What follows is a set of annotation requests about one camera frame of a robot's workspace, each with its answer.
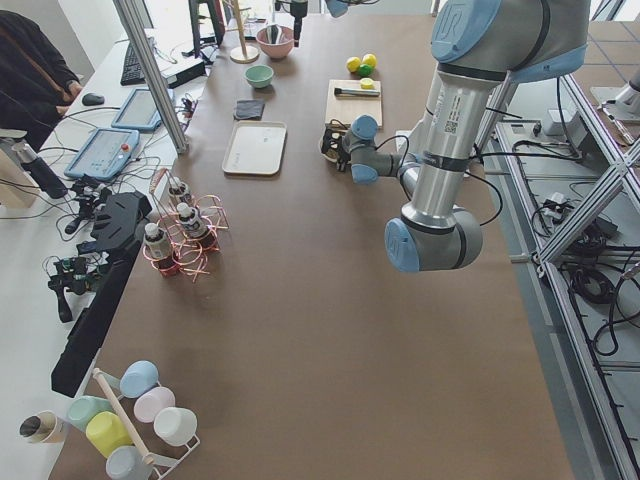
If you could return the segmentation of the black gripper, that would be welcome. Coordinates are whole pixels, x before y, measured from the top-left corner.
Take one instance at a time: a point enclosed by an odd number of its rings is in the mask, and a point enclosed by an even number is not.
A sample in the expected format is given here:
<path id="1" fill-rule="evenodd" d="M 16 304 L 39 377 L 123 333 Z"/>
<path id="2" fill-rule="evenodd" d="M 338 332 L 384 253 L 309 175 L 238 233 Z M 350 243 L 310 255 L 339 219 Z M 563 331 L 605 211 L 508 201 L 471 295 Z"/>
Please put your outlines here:
<path id="1" fill-rule="evenodd" d="M 321 153 L 326 160 L 336 163 L 338 172 L 345 172 L 350 161 L 350 155 L 343 144 L 346 133 L 345 127 L 328 125 L 322 136 Z"/>
<path id="2" fill-rule="evenodd" d="M 291 0 L 290 1 L 290 14 L 294 18 L 294 46 L 298 47 L 300 44 L 300 37 L 302 32 L 302 20 L 308 13 L 308 1 L 307 0 Z"/>

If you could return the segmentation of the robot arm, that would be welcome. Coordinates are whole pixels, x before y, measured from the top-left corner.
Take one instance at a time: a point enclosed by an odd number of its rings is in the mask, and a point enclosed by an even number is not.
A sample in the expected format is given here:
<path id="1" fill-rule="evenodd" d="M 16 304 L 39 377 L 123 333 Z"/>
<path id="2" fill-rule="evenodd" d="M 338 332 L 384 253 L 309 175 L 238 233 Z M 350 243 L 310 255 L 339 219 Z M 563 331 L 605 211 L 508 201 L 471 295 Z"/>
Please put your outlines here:
<path id="1" fill-rule="evenodd" d="M 576 71 L 587 48 L 587 1 L 449 1 L 437 15 L 437 62 L 423 118 L 402 154 L 375 144 L 377 122 L 357 117 L 340 144 L 357 184 L 395 177 L 409 200 L 388 221 L 387 256 L 402 272 L 454 270 L 480 254 L 483 235 L 455 200 L 491 92 Z"/>
<path id="2" fill-rule="evenodd" d="M 325 6 L 327 7 L 330 15 L 334 18 L 339 18 L 344 15 L 351 6 L 369 5 L 375 4 L 375 1 L 357 1 L 357 0 L 326 0 Z M 289 1 L 289 12 L 294 18 L 293 22 L 293 38 L 294 46 L 298 47 L 300 43 L 300 37 L 303 27 L 303 19 L 308 14 L 308 1 L 307 0 L 292 0 Z"/>

